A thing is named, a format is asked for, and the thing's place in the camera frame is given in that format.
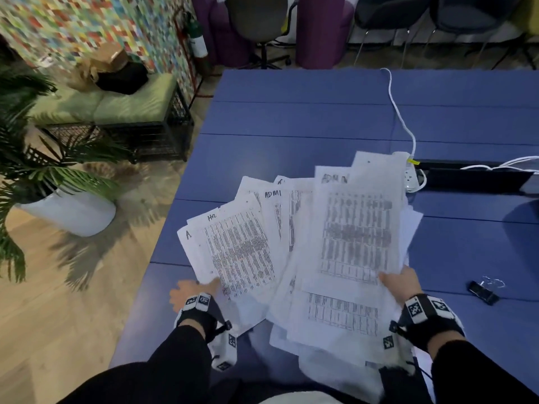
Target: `person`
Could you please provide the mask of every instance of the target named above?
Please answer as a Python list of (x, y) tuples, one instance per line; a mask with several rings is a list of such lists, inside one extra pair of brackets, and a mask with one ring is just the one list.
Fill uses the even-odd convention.
[[(380, 274), (403, 312), (414, 298), (425, 298), (419, 280), (412, 268), (404, 267), (400, 274)], [(209, 284), (180, 281), (179, 289), (170, 293), (176, 311), (187, 299), (201, 292), (215, 297), (219, 280)], [(60, 404), (122, 403), (122, 404), (339, 404), (360, 403), (345, 394), (321, 391), (293, 391), (290, 387), (271, 383), (247, 383), (224, 380), (210, 387), (212, 357), (206, 345), (207, 312), (179, 316), (177, 327), (157, 348), (147, 362), (125, 364), (104, 371), (83, 383), (59, 401)], [(441, 329), (426, 337), (427, 327), (418, 330), (412, 339), (424, 343), (423, 348), (432, 357), (432, 380), (436, 402), (539, 402), (539, 397), (520, 381), (508, 374), (482, 354), (463, 336), (459, 327), (444, 330), (439, 322), (432, 329)], [(382, 402), (418, 401), (408, 394), (390, 394)]]

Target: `blue table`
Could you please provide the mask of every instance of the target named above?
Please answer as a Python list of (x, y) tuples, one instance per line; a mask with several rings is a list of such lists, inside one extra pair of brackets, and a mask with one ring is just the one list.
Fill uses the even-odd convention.
[[(169, 291), (194, 277), (176, 231), (231, 201), (242, 176), (313, 176), (315, 165), (349, 166), (356, 150), (411, 150), (388, 80), (385, 72), (356, 69), (224, 74), (111, 366), (147, 359), (169, 334)], [(537, 90), (539, 79), (527, 71), (394, 71), (393, 95), (423, 159), (538, 154)], [(532, 339), (539, 331), (539, 200), (419, 192), (409, 201), (425, 214), (410, 248), (424, 289), (451, 305), (478, 348), (539, 392)], [(495, 306), (466, 292), (466, 282), (482, 275), (507, 285)], [(306, 382), (297, 358), (268, 345), (270, 328), (262, 322), (239, 339), (239, 363), (228, 375)]]

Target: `black long-sleeve shirt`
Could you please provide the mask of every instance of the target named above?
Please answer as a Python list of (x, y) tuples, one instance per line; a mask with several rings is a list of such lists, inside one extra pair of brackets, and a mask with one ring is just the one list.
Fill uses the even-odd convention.
[[(147, 362), (106, 370), (59, 404), (248, 404), (233, 391), (210, 389), (210, 372), (211, 355), (203, 337), (191, 326), (180, 326)], [(438, 404), (539, 402), (529, 388), (467, 341), (442, 346), (431, 373)]]

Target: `colorful tile wall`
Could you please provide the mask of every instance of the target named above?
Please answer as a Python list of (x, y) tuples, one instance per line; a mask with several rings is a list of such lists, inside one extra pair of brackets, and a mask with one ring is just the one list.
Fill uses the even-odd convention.
[(0, 32), (31, 65), (51, 54), (70, 69), (77, 58), (106, 41), (118, 41), (151, 72), (171, 72), (190, 101), (188, 62), (172, 23), (175, 8), (190, 0), (4, 0)]

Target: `white plant pot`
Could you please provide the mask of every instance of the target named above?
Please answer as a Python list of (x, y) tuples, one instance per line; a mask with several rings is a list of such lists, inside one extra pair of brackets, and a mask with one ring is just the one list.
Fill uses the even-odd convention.
[(36, 203), (17, 204), (17, 207), (80, 237), (103, 231), (116, 214), (116, 206), (102, 197), (87, 192), (67, 194), (61, 190)]

